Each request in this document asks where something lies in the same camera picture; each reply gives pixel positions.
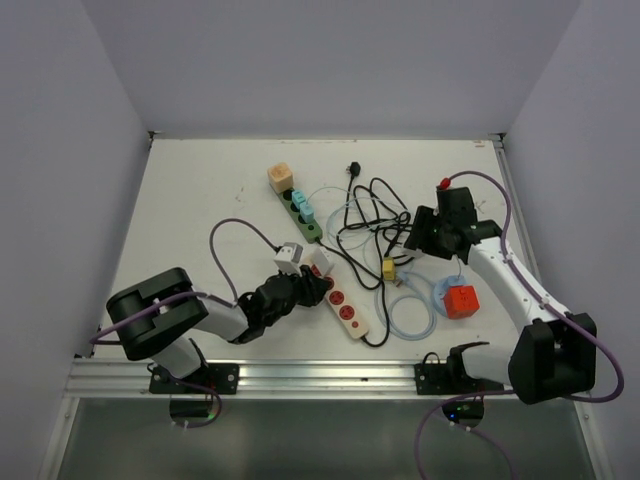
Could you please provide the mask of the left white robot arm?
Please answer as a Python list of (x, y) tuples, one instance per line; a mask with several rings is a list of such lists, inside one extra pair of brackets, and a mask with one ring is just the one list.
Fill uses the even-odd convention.
[(114, 294), (106, 303), (118, 344), (130, 361), (151, 359), (169, 370), (185, 392), (201, 390), (208, 369), (186, 333), (197, 329), (243, 345), (297, 307), (320, 304), (333, 286), (310, 267), (298, 273), (279, 272), (234, 302), (197, 292), (186, 271), (176, 267)]

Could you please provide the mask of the yellow plug adapter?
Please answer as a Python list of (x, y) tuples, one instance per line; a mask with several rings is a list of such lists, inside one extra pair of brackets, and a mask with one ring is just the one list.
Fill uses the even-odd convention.
[(393, 258), (385, 257), (381, 264), (381, 273), (385, 281), (396, 281), (396, 264)]

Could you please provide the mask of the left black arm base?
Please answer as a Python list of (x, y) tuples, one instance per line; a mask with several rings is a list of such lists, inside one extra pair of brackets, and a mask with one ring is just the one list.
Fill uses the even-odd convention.
[(185, 379), (173, 380), (166, 369), (154, 363), (147, 365), (151, 374), (149, 392), (164, 395), (204, 394), (204, 388), (219, 395), (235, 395), (240, 379), (240, 367), (235, 363), (209, 363)]

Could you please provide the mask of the white charger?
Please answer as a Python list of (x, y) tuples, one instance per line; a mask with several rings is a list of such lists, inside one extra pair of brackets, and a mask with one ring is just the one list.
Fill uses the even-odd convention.
[(335, 265), (331, 253), (322, 246), (318, 246), (314, 250), (311, 255), (311, 261), (312, 265), (316, 267), (319, 274), (322, 276), (328, 275)]

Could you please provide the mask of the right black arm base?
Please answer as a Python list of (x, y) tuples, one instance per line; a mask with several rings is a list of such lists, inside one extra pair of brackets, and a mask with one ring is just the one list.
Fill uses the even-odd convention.
[(504, 385), (490, 380), (477, 380), (455, 376), (435, 352), (429, 352), (413, 365), (416, 394), (461, 395), (483, 391), (504, 391)]

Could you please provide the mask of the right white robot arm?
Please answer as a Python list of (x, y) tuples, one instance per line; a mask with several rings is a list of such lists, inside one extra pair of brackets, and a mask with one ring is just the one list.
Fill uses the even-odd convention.
[(445, 369), (449, 387), (464, 393), (480, 381), (509, 385), (528, 405), (593, 388), (597, 328), (591, 317), (571, 313), (541, 287), (503, 229), (479, 219), (468, 188), (440, 189), (436, 197), (436, 207), (417, 207), (405, 249), (458, 257), (490, 287), (518, 333), (508, 348), (484, 341), (451, 348)]

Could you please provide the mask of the beige red power strip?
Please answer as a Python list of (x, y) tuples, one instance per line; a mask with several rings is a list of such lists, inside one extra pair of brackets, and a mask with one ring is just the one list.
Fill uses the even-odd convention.
[(322, 274), (315, 264), (310, 267), (316, 276), (330, 283), (324, 300), (346, 333), (355, 341), (363, 339), (369, 333), (370, 325), (359, 313), (355, 302), (331, 273)]

